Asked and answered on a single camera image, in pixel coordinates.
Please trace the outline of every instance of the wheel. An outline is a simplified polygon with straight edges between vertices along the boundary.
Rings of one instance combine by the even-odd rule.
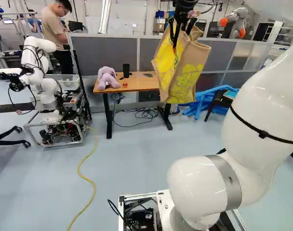
[[[31,143],[29,141],[24,142],[23,145],[25,148],[31,147]]]
[[[22,128],[21,127],[15,126],[14,128],[15,128],[15,131],[16,132],[18,132],[18,133],[22,132]]]

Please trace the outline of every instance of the light blue floor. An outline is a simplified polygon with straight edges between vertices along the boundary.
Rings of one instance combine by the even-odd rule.
[[[0,104],[8,103],[7,86],[0,82]],[[29,93],[13,93],[13,99],[16,103],[28,102]],[[23,126],[30,116],[0,114],[0,133],[13,125]],[[136,122],[134,115],[121,113],[116,115],[116,121],[125,125]],[[121,194],[166,189],[166,172],[173,161],[214,154],[223,148],[223,116],[212,114],[207,123],[185,121],[178,116],[171,121],[173,131],[168,131],[159,118],[134,128],[115,126],[113,138],[107,140],[105,115],[93,115],[92,127],[97,131],[99,145],[81,171],[94,180],[97,192],[73,231],[116,231],[117,217],[107,199],[116,201]],[[13,133],[8,139],[23,137],[24,133]],[[0,231],[65,231],[93,192],[92,186],[77,175],[77,166],[93,148],[94,138],[90,133],[86,143],[76,147],[0,147]],[[291,158],[279,167],[268,195],[257,204],[240,209],[240,213],[249,231],[293,231]]]

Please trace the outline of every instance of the black mug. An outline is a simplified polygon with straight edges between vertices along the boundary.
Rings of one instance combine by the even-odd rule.
[[[123,64],[124,78],[129,78],[129,64]]]

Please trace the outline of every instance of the black pants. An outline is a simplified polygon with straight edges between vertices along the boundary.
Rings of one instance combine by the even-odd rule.
[[[74,73],[70,51],[55,51],[53,55],[59,61],[63,75],[71,75]]]

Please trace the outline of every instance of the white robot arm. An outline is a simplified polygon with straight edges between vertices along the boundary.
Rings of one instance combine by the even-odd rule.
[[[54,95],[60,88],[57,82],[51,78],[44,78],[49,69],[48,58],[44,51],[53,52],[56,45],[48,40],[36,37],[27,37],[21,57],[21,68],[0,69],[0,73],[11,75],[10,88],[13,91],[21,91],[26,86],[41,90],[40,101],[43,105],[55,101]]]
[[[293,0],[246,3],[272,19],[293,21]],[[293,45],[242,86],[225,117],[222,141],[222,154],[184,158],[171,166],[168,184],[178,211],[171,224],[179,220],[207,230],[220,212],[266,194],[278,165],[293,152]]]
[[[54,94],[59,90],[57,82],[51,78],[44,78],[49,69],[48,58],[43,51],[53,52],[56,45],[48,40],[27,37],[21,57],[21,66],[27,68],[31,73],[25,73],[19,77],[23,85],[34,85],[37,89],[43,90],[40,96],[42,104],[49,104],[55,101]]]

